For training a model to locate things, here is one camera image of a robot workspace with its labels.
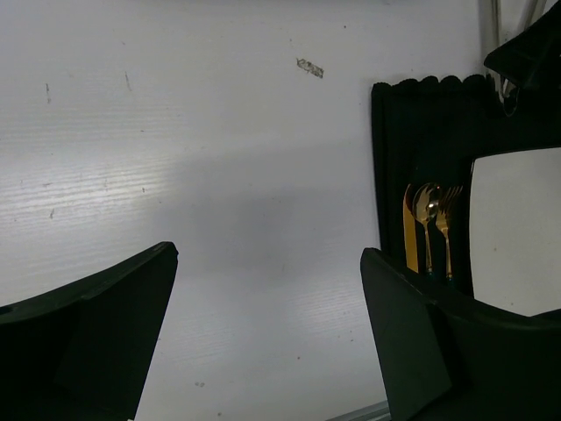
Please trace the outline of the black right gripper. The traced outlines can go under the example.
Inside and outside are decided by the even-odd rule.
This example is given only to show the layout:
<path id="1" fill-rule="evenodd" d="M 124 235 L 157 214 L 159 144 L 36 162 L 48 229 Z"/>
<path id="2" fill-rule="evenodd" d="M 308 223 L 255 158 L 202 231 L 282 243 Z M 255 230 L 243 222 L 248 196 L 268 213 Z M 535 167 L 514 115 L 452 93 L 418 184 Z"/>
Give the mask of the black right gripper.
<path id="1" fill-rule="evenodd" d="M 488 54 L 484 66 L 519 89 L 559 89 L 560 2 L 556 1 L 535 23 Z"/>

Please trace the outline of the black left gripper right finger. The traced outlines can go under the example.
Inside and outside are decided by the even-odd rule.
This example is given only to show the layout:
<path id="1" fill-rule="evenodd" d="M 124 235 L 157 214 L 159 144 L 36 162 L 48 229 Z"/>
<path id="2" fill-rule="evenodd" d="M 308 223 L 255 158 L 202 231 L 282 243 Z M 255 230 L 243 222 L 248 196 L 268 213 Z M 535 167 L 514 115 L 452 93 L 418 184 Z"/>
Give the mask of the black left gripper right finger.
<path id="1" fill-rule="evenodd" d="M 392 419 L 559 419 L 558 311 L 493 307 L 375 248 L 360 273 Z"/>

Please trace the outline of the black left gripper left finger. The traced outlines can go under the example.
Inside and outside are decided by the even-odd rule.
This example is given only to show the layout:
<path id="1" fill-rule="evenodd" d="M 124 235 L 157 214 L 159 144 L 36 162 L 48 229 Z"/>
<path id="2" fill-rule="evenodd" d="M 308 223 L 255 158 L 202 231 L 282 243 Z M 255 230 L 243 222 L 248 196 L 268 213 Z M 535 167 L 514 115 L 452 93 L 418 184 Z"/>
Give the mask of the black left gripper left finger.
<path id="1" fill-rule="evenodd" d="M 1 308 L 3 420 L 133 420 L 178 267 L 160 242 Z"/>

